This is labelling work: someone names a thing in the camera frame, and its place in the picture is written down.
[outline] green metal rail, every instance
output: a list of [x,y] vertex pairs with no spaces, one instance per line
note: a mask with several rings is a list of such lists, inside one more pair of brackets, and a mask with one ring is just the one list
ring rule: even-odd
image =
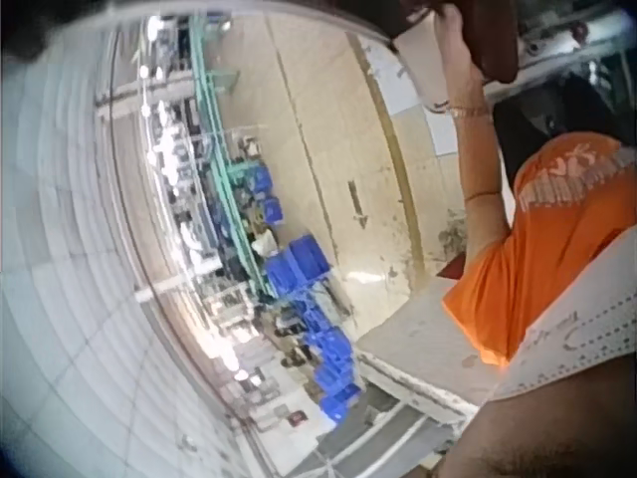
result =
[[208,158],[212,166],[209,175],[212,176],[211,180],[217,191],[218,200],[230,222],[230,234],[239,260],[250,276],[250,287],[255,293],[258,290],[266,292],[268,291],[267,282],[255,261],[232,190],[232,166],[217,102],[216,75],[214,70],[206,70],[203,53],[206,41],[205,24],[204,17],[190,17],[190,55],[197,107],[202,118],[202,127],[210,129],[206,132],[214,141],[214,147],[209,152]]

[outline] wrist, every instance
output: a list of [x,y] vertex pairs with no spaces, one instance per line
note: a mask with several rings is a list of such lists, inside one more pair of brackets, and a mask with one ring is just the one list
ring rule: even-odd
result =
[[482,108],[487,104],[482,80],[470,78],[464,85],[448,85],[449,106],[456,108]]
[[487,98],[485,97],[482,86],[479,88],[451,91],[449,93],[450,107],[480,109],[484,108],[486,105]]

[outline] bracelet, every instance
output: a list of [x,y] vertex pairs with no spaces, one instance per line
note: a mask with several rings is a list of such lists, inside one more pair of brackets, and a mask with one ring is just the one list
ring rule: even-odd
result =
[[447,107],[447,113],[452,118],[479,118],[489,117],[491,110],[488,106],[479,108]]

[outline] orange t-shirt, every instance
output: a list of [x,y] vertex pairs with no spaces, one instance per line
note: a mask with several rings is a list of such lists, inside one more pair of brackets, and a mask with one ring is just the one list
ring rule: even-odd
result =
[[468,264],[444,298],[484,362],[509,363],[527,328],[635,224],[635,155],[608,136],[574,132],[525,163],[511,235]]

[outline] hand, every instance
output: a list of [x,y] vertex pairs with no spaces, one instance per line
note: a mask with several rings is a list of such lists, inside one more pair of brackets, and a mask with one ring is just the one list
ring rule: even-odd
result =
[[454,5],[443,6],[435,19],[436,39],[453,107],[478,108],[484,102],[483,76],[471,59],[462,36],[462,15]]

